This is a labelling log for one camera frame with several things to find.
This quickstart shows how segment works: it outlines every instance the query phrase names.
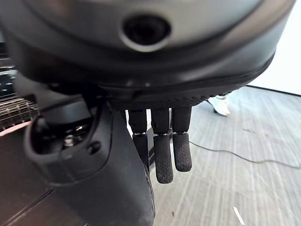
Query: metal grate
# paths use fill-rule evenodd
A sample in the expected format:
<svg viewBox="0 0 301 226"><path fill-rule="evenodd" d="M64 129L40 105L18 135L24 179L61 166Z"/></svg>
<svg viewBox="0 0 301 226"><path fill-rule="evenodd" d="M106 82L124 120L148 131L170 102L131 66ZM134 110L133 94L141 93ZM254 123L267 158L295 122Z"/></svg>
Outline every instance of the metal grate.
<svg viewBox="0 0 301 226"><path fill-rule="evenodd" d="M0 65L0 132L40 114L36 104L16 96L12 86L15 74L13 66Z"/></svg>

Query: white sneaker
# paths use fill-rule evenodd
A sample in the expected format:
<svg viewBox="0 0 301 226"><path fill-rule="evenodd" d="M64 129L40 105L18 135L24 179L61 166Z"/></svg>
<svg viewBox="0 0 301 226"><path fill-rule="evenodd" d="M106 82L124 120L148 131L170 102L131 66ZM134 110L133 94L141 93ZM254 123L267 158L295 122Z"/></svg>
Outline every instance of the white sneaker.
<svg viewBox="0 0 301 226"><path fill-rule="evenodd" d="M212 105L215 113L221 114L223 116L230 115L230 111L228 109L227 96L212 97L209 98L207 102Z"/></svg>

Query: gray carpet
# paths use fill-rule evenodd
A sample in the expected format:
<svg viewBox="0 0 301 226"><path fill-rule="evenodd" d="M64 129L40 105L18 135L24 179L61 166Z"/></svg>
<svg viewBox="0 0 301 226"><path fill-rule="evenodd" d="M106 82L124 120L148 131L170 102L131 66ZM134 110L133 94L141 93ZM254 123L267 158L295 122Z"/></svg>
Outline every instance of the gray carpet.
<svg viewBox="0 0 301 226"><path fill-rule="evenodd" d="M230 95L229 109L230 117L222 117L208 103L194 107L190 140L251 160L301 164L300 97L245 87ZM168 185L156 181L155 170L151 173L154 226L301 225L301 170L249 163L193 145L190 149L191 172L174 170Z"/></svg>

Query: black cable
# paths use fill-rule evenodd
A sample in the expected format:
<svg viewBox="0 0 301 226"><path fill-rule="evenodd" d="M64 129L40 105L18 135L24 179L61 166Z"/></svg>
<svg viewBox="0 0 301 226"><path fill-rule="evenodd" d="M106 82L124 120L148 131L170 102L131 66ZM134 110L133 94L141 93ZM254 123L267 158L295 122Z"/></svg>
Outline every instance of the black cable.
<svg viewBox="0 0 301 226"><path fill-rule="evenodd" d="M265 163L269 163L269 162L273 162L273 163L276 163L276 164L280 164L280 165L283 165L283 166L287 166L289 168L293 168L293 169L297 169L297 170L300 170L301 169L301 165L299 166L292 166L292 165L289 165L289 164L286 164L284 162L280 162L280 161L277 161L277 160L272 160L272 159L266 159L266 160L262 160L262 161L254 161L254 160L250 160L250 159L247 159L245 157L242 157L240 156L239 154L236 154L234 152L231 152L231 151L227 151L227 150L214 150L214 149L210 149L210 148L207 148L207 147L203 147L201 145L197 145L191 141L189 141L189 143L197 146L197 147L200 147L200 148L203 148L205 150L208 150L208 151L211 151L211 152L224 152L224 153L230 153L232 155L235 155L236 157L240 158L240 159L243 159L245 161L248 161L248 162L251 162L251 163L255 163L255 164L265 164Z"/></svg>

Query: screw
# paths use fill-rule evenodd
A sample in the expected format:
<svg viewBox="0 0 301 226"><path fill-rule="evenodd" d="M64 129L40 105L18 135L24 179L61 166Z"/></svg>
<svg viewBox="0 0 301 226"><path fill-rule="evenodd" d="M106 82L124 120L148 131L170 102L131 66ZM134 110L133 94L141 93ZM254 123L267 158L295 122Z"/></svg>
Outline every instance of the screw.
<svg viewBox="0 0 301 226"><path fill-rule="evenodd" d="M65 145L65 147L74 146L74 137L73 137L73 135L68 135L68 136L65 137L64 145Z"/></svg>

